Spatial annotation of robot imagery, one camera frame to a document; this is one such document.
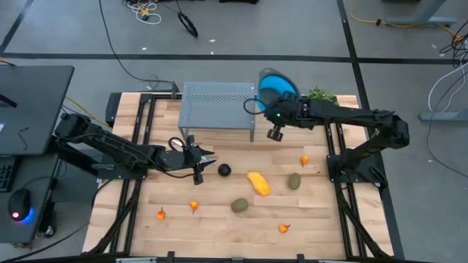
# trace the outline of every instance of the computer mouse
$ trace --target computer mouse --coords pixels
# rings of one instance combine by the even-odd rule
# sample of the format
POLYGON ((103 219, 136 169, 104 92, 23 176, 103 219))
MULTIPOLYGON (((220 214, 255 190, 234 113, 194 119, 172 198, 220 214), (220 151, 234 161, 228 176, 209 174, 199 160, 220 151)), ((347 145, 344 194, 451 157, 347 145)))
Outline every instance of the computer mouse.
POLYGON ((29 191, 26 189, 19 189, 12 193, 10 200, 8 200, 8 212, 14 221, 21 221, 29 214, 31 203, 29 200, 29 191))

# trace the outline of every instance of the green plant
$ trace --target green plant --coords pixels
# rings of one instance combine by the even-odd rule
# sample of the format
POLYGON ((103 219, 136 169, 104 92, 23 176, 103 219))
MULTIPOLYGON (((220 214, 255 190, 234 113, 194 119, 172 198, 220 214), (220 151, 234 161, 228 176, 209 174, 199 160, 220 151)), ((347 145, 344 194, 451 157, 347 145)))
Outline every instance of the green plant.
POLYGON ((335 95, 330 91, 322 90, 321 88, 315 86, 314 89, 309 90, 309 93, 306 95, 307 99, 324 99, 329 102, 333 102, 335 105, 338 105, 338 102, 335 100, 335 95))

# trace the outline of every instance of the keyboard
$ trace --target keyboard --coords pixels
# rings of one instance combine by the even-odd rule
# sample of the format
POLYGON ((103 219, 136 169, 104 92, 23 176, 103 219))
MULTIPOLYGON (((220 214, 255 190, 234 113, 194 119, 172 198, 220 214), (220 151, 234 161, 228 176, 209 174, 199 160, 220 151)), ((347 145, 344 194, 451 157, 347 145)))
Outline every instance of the keyboard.
POLYGON ((0 193, 10 192, 19 164, 20 157, 0 156, 0 193))

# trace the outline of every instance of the orange pepper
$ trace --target orange pepper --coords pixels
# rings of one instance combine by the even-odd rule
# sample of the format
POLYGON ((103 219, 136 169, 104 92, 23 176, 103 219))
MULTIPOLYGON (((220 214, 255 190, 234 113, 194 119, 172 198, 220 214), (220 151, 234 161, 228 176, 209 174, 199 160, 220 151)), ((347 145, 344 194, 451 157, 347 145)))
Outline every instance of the orange pepper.
POLYGON ((162 219, 166 218, 166 214, 164 213, 164 210, 162 209, 162 207, 161 207, 161 211, 159 211, 156 214, 156 218, 158 218, 159 220, 162 220, 162 219))
POLYGON ((279 226, 279 231, 280 231, 281 233, 286 233, 286 232, 287 232, 287 229, 288 229, 290 226, 291 226, 291 225, 288 225, 288 226, 287 226, 287 225, 281 225, 281 226, 279 226))
POLYGON ((191 201, 190 202, 190 207, 192 208, 192 215, 193 215, 195 213, 196 209, 198 208, 198 202, 191 201))
POLYGON ((308 156, 302 156, 302 158, 301 158, 302 167, 304 167, 304 165, 307 164, 307 162, 309 162, 309 157, 308 156))
POLYGON ((258 194, 263 196, 267 196, 270 194, 270 186, 259 172, 249 172, 247 174, 247 177, 252 182, 252 185, 254 186, 254 189, 258 192, 258 194))

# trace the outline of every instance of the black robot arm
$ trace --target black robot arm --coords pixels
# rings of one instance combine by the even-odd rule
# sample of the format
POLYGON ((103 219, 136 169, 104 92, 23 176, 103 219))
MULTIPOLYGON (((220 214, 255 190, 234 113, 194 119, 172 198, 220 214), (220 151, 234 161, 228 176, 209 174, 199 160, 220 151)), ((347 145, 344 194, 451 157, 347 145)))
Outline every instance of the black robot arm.
POLYGON ((192 168, 194 172, 191 175, 194 176, 195 184, 203 182, 201 172, 206 166, 215 162, 201 163, 202 156, 213 152, 194 146, 193 136, 188 136, 186 143, 178 138, 170 139, 169 150, 160 145, 137 145, 105 131, 101 126, 91 123, 89 117, 78 114, 62 114, 55 134, 59 144, 85 143, 110 156, 117 165, 132 171, 156 169, 171 175, 168 172, 192 168), (173 142, 180 145, 183 150, 176 150, 173 142))
POLYGON ((360 162, 386 148, 399 149, 410 143, 408 123, 387 110, 362 110, 340 107, 321 99, 303 99, 285 92, 266 105, 265 117, 274 124, 267 137, 281 141, 284 126, 313 129, 327 123, 343 123, 376 129, 371 139, 355 149, 341 153, 342 171, 354 170, 360 162))

